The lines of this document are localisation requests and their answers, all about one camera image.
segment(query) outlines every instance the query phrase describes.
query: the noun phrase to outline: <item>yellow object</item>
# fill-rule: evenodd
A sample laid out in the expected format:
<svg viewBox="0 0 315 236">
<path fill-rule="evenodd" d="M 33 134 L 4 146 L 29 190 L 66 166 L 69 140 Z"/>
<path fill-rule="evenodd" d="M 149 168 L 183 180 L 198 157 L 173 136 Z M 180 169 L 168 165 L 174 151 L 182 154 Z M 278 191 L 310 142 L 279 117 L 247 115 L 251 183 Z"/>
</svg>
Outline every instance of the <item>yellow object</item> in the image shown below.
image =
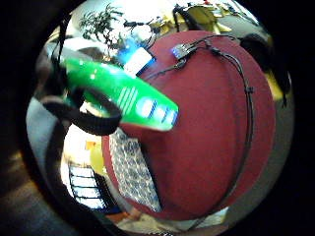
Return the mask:
<svg viewBox="0 0 315 236">
<path fill-rule="evenodd" d="M 265 72 L 265 76 L 267 78 L 267 82 L 271 90 L 273 100 L 277 101 L 283 99 L 284 94 L 276 81 L 274 73 L 270 70 Z"/>
<path fill-rule="evenodd" d="M 231 28 L 218 23 L 217 17 L 211 11 L 211 8 L 204 6 L 190 7 L 187 12 L 195 21 L 204 28 L 204 30 L 220 34 L 221 32 L 231 31 Z"/>
<path fill-rule="evenodd" d="M 102 151 L 101 151 L 101 144 L 95 144 L 91 148 L 91 153 L 90 153 L 90 161 L 91 161 L 91 168 L 93 171 L 99 175 L 106 175 L 106 172 L 104 171 L 104 159 L 102 156 Z"/>
</svg>

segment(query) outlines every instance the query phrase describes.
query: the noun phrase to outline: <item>gray patterned fabric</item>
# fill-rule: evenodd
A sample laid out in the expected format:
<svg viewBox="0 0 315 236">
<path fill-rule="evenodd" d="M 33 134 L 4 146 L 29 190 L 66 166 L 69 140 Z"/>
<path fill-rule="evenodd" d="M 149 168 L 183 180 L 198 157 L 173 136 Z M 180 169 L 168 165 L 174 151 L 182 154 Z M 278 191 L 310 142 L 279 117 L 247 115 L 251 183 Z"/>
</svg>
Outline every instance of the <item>gray patterned fabric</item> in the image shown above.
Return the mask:
<svg viewBox="0 0 315 236">
<path fill-rule="evenodd" d="M 151 210 L 161 211 L 156 187 L 137 139 L 118 128 L 109 136 L 113 170 L 122 196 Z"/>
</svg>

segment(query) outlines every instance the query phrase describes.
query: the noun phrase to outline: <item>green plastic object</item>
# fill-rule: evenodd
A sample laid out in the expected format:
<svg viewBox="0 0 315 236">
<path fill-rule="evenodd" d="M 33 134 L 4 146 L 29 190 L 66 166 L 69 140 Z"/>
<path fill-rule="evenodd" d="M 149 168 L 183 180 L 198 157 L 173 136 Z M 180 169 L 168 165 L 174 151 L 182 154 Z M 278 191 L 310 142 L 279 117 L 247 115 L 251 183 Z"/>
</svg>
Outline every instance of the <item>green plastic object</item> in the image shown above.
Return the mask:
<svg viewBox="0 0 315 236">
<path fill-rule="evenodd" d="M 122 111 L 122 123 L 130 123 L 159 131 L 174 126 L 178 106 L 163 93 L 122 68 L 93 61 L 66 59 L 68 89 L 92 87 L 103 92 Z M 104 116 L 106 110 L 87 92 L 85 100 Z"/>
</svg>

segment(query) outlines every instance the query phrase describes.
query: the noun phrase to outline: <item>black cable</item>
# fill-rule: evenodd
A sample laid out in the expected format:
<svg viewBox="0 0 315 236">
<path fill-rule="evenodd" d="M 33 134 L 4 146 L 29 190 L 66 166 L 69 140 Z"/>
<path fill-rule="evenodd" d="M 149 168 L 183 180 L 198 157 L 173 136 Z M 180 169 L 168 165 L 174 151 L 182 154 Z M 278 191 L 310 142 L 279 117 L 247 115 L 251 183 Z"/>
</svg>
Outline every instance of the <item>black cable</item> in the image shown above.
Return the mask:
<svg viewBox="0 0 315 236">
<path fill-rule="evenodd" d="M 235 191 L 236 187 L 238 186 L 238 182 L 239 182 L 241 175 L 244 171 L 245 164 L 246 164 L 246 161 L 247 161 L 248 156 L 249 156 L 249 151 L 250 151 L 252 141 L 253 141 L 253 136 L 254 136 L 254 126 L 255 126 L 255 122 L 254 122 L 255 109 L 254 109 L 254 102 L 253 102 L 253 98 L 252 98 L 252 93 L 254 92 L 254 89 L 249 86 L 249 81 L 244 75 L 243 68 L 241 66 L 240 61 L 236 57 L 234 57 L 233 55 L 230 55 L 230 54 L 225 53 L 225 52 L 221 52 L 218 48 L 213 47 L 210 44 L 210 42 L 207 39 L 211 38 L 213 36 L 218 36 L 218 35 L 210 35 L 210 36 L 203 37 L 203 38 L 198 39 L 197 41 L 193 42 L 192 44 L 196 45 L 196 44 L 204 41 L 206 43 L 206 48 L 209 49 L 213 53 L 213 55 L 223 57 L 224 59 L 226 59 L 229 63 L 231 63 L 235 67 L 235 69 L 237 70 L 238 74 L 240 75 L 242 82 L 243 82 L 243 85 L 244 85 L 244 92 L 245 92 L 245 96 L 246 96 L 247 124 L 246 124 L 245 145 L 244 145 L 243 154 L 242 154 L 242 158 L 240 160 L 239 167 L 238 167 L 234 177 L 232 178 L 231 182 L 229 183 L 229 186 L 227 187 L 224 195 L 219 200 L 219 202 L 216 203 L 216 205 L 213 207 L 210 214 L 215 213 L 217 210 L 219 210 L 219 207 L 223 206 L 226 203 L 227 199 L 232 195 L 232 193 Z M 200 223 L 202 223 L 205 219 L 206 219 L 206 217 L 202 217 L 202 218 L 198 219 L 188 230 L 194 229 Z"/>
<path fill-rule="evenodd" d="M 172 65 L 170 67 L 167 67 L 164 70 L 158 71 L 156 73 L 150 74 L 147 77 L 144 78 L 144 81 L 147 82 L 148 80 L 153 80 L 156 77 L 160 76 L 160 75 L 164 75 L 166 72 L 172 71 L 172 70 L 176 70 L 176 69 L 181 69 L 186 65 L 187 59 L 182 59 L 179 62 L 177 62 L 175 65 Z"/>
</svg>

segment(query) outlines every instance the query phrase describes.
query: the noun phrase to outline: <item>black band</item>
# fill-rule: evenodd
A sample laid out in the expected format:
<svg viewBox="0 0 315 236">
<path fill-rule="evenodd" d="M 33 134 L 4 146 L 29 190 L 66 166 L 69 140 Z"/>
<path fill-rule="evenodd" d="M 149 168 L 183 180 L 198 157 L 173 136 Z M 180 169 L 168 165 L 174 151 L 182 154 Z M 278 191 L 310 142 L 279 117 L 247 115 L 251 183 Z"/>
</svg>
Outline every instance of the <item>black band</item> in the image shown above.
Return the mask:
<svg viewBox="0 0 315 236">
<path fill-rule="evenodd" d="M 87 91 L 94 96 L 106 108 L 110 117 L 97 117 L 91 113 L 82 112 L 77 107 L 55 101 L 48 101 L 43 103 L 43 105 L 59 119 L 70 121 L 92 135 L 107 136 L 114 133 L 121 120 L 120 109 L 96 88 L 77 87 L 75 90 Z"/>
</svg>

